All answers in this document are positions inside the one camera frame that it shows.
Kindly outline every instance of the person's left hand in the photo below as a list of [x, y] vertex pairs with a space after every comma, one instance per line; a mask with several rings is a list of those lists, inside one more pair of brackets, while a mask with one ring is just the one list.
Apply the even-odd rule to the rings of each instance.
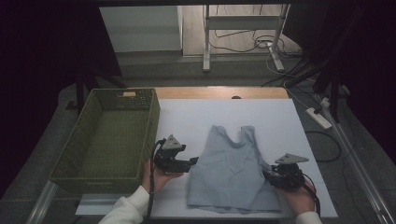
[[[166, 174], [159, 169], [154, 170], [154, 192], [158, 192], [165, 186], [166, 182], [173, 178], [184, 175], [184, 173]], [[149, 193], [149, 176], [150, 176], [150, 161], [147, 161], [144, 166], [142, 187]]]

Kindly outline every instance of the power strip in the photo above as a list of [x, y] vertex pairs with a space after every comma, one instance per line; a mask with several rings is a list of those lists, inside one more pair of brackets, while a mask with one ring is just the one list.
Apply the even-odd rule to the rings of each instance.
[[325, 118], [323, 118], [319, 113], [315, 114], [314, 113], [315, 109], [313, 107], [305, 110], [305, 112], [312, 118], [314, 119], [320, 127], [322, 127], [324, 130], [328, 130], [332, 127], [329, 121], [327, 121]]

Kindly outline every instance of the plastic crate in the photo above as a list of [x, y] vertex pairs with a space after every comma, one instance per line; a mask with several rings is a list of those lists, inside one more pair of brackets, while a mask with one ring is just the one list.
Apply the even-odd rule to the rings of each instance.
[[131, 193], [155, 145], [154, 89], [92, 90], [49, 180], [70, 193]]

